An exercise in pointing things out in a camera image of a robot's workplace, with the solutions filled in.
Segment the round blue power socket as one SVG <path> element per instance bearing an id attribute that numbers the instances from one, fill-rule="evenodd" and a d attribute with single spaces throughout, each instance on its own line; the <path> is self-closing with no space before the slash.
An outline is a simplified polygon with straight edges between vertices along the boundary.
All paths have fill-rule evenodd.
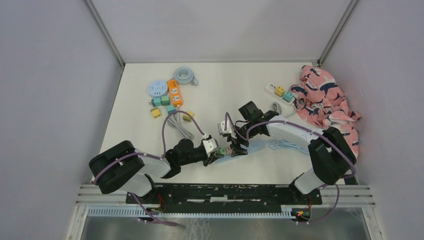
<path id="1" fill-rule="evenodd" d="M 147 92 L 152 99 L 166 96 L 169 93 L 168 83 L 166 80 L 157 79 L 148 85 Z"/>

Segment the orange power strip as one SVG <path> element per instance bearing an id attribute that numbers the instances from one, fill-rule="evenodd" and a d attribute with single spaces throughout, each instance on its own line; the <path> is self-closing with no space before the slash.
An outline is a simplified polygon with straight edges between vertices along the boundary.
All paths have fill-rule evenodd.
<path id="1" fill-rule="evenodd" d="M 177 81 L 173 78 L 167 82 L 168 91 L 170 95 L 171 104 L 175 107 L 181 107 L 183 105 L 183 98 Z"/>

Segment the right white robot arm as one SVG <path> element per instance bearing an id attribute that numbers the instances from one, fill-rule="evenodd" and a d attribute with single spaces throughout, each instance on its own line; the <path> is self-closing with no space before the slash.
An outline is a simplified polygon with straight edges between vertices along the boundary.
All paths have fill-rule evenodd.
<path id="1" fill-rule="evenodd" d="M 357 158 L 339 129 L 306 127 L 289 121 L 278 112 L 263 112 L 252 101 L 239 108 L 244 125 L 236 126 L 229 113 L 218 124 L 219 133 L 231 143 L 235 155 L 246 155 L 249 140 L 265 135 L 287 141 L 305 150 L 311 161 L 311 169 L 292 182 L 289 199 L 302 204 L 309 193 L 319 187 L 332 186 L 339 179 L 350 178 L 356 172 Z"/>

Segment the green plug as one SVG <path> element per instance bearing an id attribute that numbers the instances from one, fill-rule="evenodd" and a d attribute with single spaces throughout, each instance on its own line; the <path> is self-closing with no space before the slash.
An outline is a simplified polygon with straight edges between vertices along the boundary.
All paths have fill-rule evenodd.
<path id="1" fill-rule="evenodd" d="M 217 155 L 218 155 L 219 158 L 223 158 L 223 157 L 225 157 L 227 155 L 227 150 L 225 148 L 219 148 L 216 151 L 216 153 L 217 153 Z"/>
<path id="2" fill-rule="evenodd" d="M 165 95 L 160 98 L 160 102 L 162 106 L 169 106 L 171 104 L 170 97 Z"/>

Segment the teal USB charger plug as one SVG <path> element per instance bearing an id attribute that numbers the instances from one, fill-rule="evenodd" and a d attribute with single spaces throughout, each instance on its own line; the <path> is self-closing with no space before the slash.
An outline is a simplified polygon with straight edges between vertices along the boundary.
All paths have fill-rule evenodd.
<path id="1" fill-rule="evenodd" d="M 161 106 L 162 105 L 162 101 L 161 101 L 161 98 L 160 97 L 158 97 L 158 98 L 152 98 L 149 103 L 153 107 L 158 107 L 158 106 Z"/>

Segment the long blue power strip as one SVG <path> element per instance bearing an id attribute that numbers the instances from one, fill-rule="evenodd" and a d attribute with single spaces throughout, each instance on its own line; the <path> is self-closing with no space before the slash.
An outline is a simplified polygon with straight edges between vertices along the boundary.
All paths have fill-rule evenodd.
<path id="1" fill-rule="evenodd" d="M 253 154 L 255 152 L 259 152 L 265 148 L 265 142 L 263 140 L 255 140 L 252 141 L 248 147 L 245 147 L 242 145 L 242 148 L 247 150 L 247 155 Z M 218 158 L 214 163 L 215 164 L 222 164 L 231 160 L 236 160 L 241 157 L 246 157 L 247 155 L 238 155 L 232 157 L 231 154 L 225 155 L 224 157 Z"/>

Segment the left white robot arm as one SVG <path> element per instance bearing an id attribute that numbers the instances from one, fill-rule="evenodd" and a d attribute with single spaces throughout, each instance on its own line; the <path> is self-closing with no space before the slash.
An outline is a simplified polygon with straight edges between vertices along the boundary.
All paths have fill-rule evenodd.
<path id="1" fill-rule="evenodd" d="M 102 194 L 121 190 L 149 204 L 159 192 L 153 177 L 170 179 L 181 172 L 182 166 L 198 162 L 208 166 L 223 156 L 212 137 L 202 140 L 198 147 L 184 138 L 163 157 L 141 152 L 124 140 L 92 158 L 88 166 L 94 176 L 93 183 Z"/>

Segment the yellow USB charger plug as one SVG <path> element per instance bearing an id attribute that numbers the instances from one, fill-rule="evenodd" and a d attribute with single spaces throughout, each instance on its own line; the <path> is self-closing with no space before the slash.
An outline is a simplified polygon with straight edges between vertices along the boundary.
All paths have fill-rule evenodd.
<path id="1" fill-rule="evenodd" d="M 150 110 L 150 113 L 154 119 L 157 119 L 162 116 L 162 112 L 158 107 L 154 107 Z"/>

